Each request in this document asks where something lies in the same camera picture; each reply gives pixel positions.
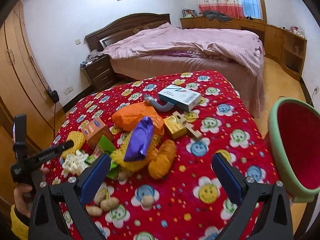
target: orange box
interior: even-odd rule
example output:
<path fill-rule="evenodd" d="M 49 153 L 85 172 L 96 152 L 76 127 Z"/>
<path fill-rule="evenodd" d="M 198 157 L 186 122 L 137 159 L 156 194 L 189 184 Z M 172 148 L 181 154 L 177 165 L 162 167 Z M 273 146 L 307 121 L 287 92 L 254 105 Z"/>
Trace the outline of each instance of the orange box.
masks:
<path fill-rule="evenodd" d="M 111 142 L 115 139 L 112 133 L 109 131 L 109 128 L 105 125 L 105 123 L 99 117 L 96 117 L 95 119 L 93 119 L 81 130 L 89 146 L 93 150 L 98 145 L 102 135 L 107 137 L 108 140 Z"/>

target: metal screw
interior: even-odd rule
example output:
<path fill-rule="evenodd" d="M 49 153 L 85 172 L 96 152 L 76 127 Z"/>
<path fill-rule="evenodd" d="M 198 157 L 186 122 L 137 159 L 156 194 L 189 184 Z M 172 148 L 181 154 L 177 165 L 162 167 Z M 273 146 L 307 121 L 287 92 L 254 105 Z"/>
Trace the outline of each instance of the metal screw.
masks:
<path fill-rule="evenodd" d="M 246 180 L 248 183 L 254 183 L 254 178 L 253 178 L 253 177 L 246 177 L 245 180 Z"/>
<path fill-rule="evenodd" d="M 74 182 L 76 182 L 76 177 L 70 177 L 69 179 L 68 179 L 68 182 L 69 183 L 74 183 Z"/>
<path fill-rule="evenodd" d="M 278 181 L 276 182 L 276 184 L 277 184 L 278 187 L 282 187 L 282 186 L 283 186 L 283 183 L 282 183 L 282 181 L 280 181 L 280 180 L 278 180 Z"/>
<path fill-rule="evenodd" d="M 40 183 L 40 187 L 45 187 L 45 186 L 47 186 L 47 183 L 45 181 Z"/>

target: barcode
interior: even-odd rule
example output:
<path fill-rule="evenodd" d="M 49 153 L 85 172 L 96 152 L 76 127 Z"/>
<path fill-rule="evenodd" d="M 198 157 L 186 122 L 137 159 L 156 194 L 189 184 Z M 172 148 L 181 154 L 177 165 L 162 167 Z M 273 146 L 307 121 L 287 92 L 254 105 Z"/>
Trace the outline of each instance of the barcode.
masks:
<path fill-rule="evenodd" d="M 192 101 L 192 99 L 196 98 L 196 94 L 192 94 L 191 96 L 189 96 L 186 100 L 184 100 L 184 103 L 190 103 L 190 101 Z"/>

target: nightstand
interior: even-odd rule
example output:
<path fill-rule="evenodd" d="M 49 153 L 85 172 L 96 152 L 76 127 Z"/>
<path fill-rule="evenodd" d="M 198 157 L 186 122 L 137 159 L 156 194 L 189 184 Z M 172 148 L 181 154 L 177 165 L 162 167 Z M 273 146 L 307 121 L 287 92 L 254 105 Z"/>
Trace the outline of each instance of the nightstand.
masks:
<path fill-rule="evenodd" d="M 117 77 L 112 69 L 108 55 L 81 69 L 93 84 L 96 92 L 106 90 L 117 83 Z"/>

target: orange stuffed object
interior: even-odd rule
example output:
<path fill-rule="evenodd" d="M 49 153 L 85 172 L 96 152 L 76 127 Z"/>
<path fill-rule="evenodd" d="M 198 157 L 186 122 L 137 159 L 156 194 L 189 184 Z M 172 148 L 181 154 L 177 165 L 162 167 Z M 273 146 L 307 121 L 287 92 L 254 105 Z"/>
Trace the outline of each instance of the orange stuffed object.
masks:
<path fill-rule="evenodd" d="M 125 106 L 112 115 L 112 120 L 116 126 L 125 131 L 132 131 L 137 123 L 145 116 L 151 118 L 154 126 L 154 133 L 164 134 L 164 121 L 152 106 L 147 106 L 144 102 Z"/>
<path fill-rule="evenodd" d="M 162 179 L 168 174 L 177 153 L 174 141 L 165 140 L 158 155 L 148 165 L 149 175 L 153 179 Z"/>

